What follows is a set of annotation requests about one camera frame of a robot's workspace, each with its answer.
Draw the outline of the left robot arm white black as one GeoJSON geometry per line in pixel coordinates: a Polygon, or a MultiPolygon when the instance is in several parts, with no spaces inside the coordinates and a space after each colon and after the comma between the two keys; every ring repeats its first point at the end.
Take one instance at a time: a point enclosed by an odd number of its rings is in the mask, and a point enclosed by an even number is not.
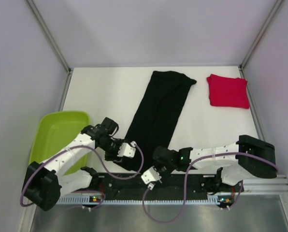
{"type": "Polygon", "coordinates": [[[82,167],[67,174],[83,156],[101,148],[115,157],[123,141],[113,139],[119,125],[105,117],[102,123],[85,126],[72,141],[52,157],[38,163],[32,162],[26,170],[20,195],[20,205],[37,205],[44,211],[54,207],[59,198],[78,189],[95,191],[99,186],[96,172],[92,168],[82,167]]]}

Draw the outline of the black t shirt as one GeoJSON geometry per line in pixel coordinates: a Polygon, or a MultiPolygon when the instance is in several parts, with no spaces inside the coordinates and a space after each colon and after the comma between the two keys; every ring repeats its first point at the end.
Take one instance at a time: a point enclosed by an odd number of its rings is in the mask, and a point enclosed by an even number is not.
{"type": "Polygon", "coordinates": [[[125,136],[141,151],[131,159],[123,157],[115,164],[128,171],[146,171],[153,165],[157,147],[168,147],[190,88],[197,81],[183,73],[153,71],[141,103],[125,136]]]}

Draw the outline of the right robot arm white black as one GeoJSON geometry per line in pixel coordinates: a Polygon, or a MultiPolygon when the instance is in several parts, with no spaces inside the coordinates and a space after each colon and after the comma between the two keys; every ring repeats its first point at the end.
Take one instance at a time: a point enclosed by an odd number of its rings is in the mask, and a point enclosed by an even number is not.
{"type": "Polygon", "coordinates": [[[277,177],[275,147],[249,135],[240,135],[237,142],[220,147],[178,151],[157,147],[153,165],[142,174],[145,184],[162,181],[173,171],[216,175],[215,186],[227,191],[242,180],[252,177],[273,179],[277,177]]]}

